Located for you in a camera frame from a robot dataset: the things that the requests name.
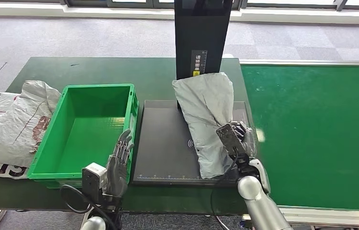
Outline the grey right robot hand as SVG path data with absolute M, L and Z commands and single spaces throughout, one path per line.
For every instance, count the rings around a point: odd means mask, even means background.
M 249 157 L 256 157 L 257 150 L 255 138 L 253 137 L 253 129 L 248 127 L 242 121 L 232 121 L 230 123 L 237 138 L 240 140 L 242 147 Z

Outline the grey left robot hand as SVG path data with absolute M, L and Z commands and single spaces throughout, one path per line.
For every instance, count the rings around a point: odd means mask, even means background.
M 122 197 L 127 190 L 128 160 L 134 147 L 132 138 L 130 129 L 123 131 L 108 157 L 105 194 Z

